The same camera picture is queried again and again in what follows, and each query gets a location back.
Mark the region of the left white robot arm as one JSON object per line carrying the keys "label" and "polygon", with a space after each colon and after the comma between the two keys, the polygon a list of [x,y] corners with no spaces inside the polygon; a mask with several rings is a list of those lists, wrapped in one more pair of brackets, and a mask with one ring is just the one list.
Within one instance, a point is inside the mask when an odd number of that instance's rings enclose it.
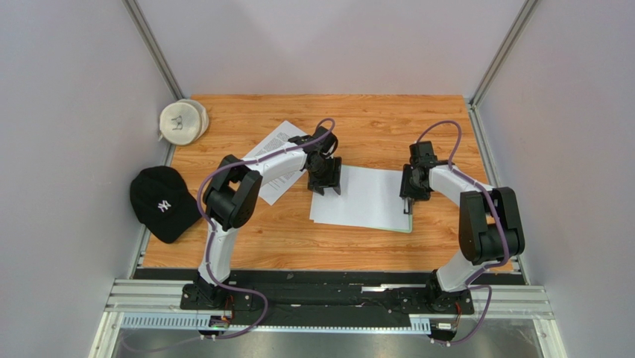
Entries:
{"label": "left white robot arm", "polygon": [[335,156],[338,138],[334,127],[318,123],[312,135],[293,136],[265,154],[239,159],[227,155],[208,175],[197,197],[198,209],[208,224],[208,238],[199,279],[211,290],[230,291],[230,261],[239,230],[251,219],[262,186],[288,173],[305,172],[308,190],[341,194],[342,159]]}

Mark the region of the white paper sheet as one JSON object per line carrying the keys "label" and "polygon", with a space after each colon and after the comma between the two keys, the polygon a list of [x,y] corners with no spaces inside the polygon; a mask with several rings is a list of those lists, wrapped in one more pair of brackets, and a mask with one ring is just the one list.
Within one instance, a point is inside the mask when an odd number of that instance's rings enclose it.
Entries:
{"label": "white paper sheet", "polygon": [[412,232],[412,216],[399,196],[402,172],[341,167],[341,193],[314,194],[309,218],[316,224]]}

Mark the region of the green clipboard folder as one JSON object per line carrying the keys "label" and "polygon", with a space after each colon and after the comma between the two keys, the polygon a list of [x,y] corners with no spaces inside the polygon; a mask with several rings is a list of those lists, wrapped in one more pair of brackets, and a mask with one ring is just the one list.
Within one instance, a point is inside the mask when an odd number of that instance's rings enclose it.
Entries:
{"label": "green clipboard folder", "polygon": [[397,233],[413,230],[411,204],[399,196],[383,198],[376,203],[370,215],[369,228]]}

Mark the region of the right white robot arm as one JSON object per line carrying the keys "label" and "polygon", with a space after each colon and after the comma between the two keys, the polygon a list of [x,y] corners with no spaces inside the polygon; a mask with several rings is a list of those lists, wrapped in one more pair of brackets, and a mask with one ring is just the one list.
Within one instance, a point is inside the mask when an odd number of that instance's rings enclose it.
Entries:
{"label": "right white robot arm", "polygon": [[430,141],[409,147],[399,191],[404,213],[417,201],[440,193],[459,209],[458,252],[436,270],[429,287],[443,293],[461,292],[483,272],[500,267],[525,250],[525,235],[516,193],[493,187],[462,172],[450,160],[439,160]]}

